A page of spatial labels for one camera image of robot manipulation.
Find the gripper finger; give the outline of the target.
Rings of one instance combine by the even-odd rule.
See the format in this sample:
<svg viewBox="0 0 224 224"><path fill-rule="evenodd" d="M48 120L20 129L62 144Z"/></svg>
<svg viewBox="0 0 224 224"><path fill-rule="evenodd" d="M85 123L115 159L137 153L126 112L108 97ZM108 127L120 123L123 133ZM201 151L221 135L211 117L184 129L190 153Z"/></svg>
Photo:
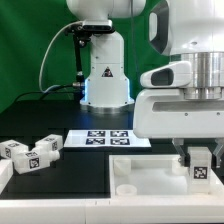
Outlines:
<svg viewBox="0 0 224 224"><path fill-rule="evenodd" d="M178 154L180 155L179 163L182 166L187 166L188 165L188 157L186 152L184 151L184 140L182 138L173 138L172 139L172 144Z"/></svg>
<svg viewBox="0 0 224 224"><path fill-rule="evenodd" d="M217 138L215 140L217 143L216 148L213 152L213 155L216 158L216 163L220 164L221 163L221 156L224 153L224 138Z"/></svg>

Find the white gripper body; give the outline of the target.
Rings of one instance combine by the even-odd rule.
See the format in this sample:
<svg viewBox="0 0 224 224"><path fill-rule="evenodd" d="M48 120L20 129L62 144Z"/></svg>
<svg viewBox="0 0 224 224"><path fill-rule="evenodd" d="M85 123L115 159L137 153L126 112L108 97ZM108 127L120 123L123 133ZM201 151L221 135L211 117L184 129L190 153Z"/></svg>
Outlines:
<svg viewBox="0 0 224 224"><path fill-rule="evenodd" d="M140 138L224 137L224 68L171 62L145 72L133 131Z"/></svg>

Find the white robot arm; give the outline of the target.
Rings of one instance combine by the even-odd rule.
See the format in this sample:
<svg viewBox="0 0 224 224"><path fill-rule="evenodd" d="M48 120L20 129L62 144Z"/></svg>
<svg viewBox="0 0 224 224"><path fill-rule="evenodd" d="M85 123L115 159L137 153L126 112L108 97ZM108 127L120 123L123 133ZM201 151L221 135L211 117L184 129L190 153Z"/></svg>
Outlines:
<svg viewBox="0 0 224 224"><path fill-rule="evenodd" d="M139 138L224 151L224 0L66 0L91 43L86 109L133 104Z"/></svg>

